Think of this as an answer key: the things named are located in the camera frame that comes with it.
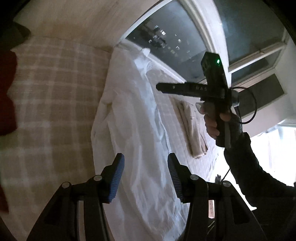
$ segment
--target dark clothing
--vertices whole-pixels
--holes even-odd
[[[247,133],[232,148],[225,149],[224,156],[242,193],[250,205],[257,207],[253,213],[266,237],[275,240],[294,208],[295,188],[274,179],[262,169]]]

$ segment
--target red object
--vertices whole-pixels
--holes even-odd
[[[14,52],[0,53],[0,136],[9,134],[17,128],[15,107],[7,96],[17,67],[17,57]]]

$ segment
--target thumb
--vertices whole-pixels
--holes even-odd
[[[228,122],[231,120],[231,115],[230,113],[220,113],[220,118],[221,120]]]

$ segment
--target blue gripper pad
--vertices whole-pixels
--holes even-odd
[[[102,203],[110,203],[115,198],[123,169],[124,155],[122,153],[117,153],[113,163],[104,167],[101,173],[103,179],[100,185],[102,189],[100,201]]]
[[[182,203],[188,203],[191,201],[191,183],[190,175],[191,172],[187,166],[181,165],[175,155],[175,153],[170,153],[168,155],[168,169],[170,171],[170,176],[173,181],[173,185],[177,194],[177,197]]]

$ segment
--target silver bolt head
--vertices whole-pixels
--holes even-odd
[[[224,181],[223,186],[229,188],[231,186],[231,183],[229,181]]]
[[[94,176],[94,180],[95,181],[100,181],[100,180],[102,180],[103,178],[102,178],[102,176],[101,175],[96,175],[96,176]]]
[[[198,180],[198,175],[192,174],[190,175],[190,179],[196,181]]]
[[[62,183],[62,188],[68,188],[70,186],[69,182]]]

